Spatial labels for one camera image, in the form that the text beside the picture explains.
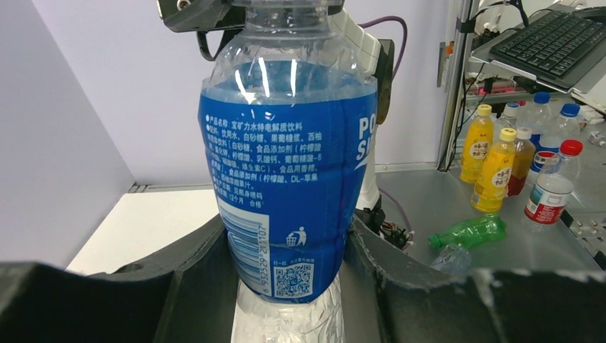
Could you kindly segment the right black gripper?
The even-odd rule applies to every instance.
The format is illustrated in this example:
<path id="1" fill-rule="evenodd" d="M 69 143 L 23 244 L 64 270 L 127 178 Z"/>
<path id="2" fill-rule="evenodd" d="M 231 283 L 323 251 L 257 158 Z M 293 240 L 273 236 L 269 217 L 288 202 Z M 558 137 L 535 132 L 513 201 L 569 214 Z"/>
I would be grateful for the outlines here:
<path id="1" fill-rule="evenodd" d="M 176 33 L 223 31 L 244 27 L 246 11 L 222 0 L 157 0 L 165 27 Z"/>

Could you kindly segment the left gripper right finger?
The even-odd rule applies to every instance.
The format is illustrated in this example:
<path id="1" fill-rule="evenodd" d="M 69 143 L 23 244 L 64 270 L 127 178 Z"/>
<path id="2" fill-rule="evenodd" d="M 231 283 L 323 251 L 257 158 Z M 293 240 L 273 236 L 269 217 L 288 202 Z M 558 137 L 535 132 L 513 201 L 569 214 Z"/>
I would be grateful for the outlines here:
<path id="1" fill-rule="evenodd" d="M 603 342 L 605 274 L 475 269 L 452 277 L 355 220 L 343 316 L 348 342 Z"/>

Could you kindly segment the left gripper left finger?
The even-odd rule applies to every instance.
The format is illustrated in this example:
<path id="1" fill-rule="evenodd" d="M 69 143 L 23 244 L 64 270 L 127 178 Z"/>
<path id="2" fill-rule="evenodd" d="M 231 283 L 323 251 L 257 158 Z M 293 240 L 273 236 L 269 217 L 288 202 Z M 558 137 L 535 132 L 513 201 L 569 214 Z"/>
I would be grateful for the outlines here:
<path id="1" fill-rule="evenodd" d="M 220 217 L 111 274 L 1 264 L 3 342 L 228 342 L 237 271 Z"/>

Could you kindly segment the clear bottle blue label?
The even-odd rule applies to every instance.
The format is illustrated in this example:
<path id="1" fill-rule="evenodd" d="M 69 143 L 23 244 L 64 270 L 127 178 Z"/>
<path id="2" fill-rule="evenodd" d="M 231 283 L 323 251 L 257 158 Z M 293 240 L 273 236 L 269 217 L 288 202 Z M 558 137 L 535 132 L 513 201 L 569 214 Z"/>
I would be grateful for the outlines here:
<path id="1" fill-rule="evenodd" d="M 330 1 L 234 1 L 243 30 L 199 125 L 239 275 L 233 342 L 343 342 L 338 272 L 367 168 L 376 81 Z"/>

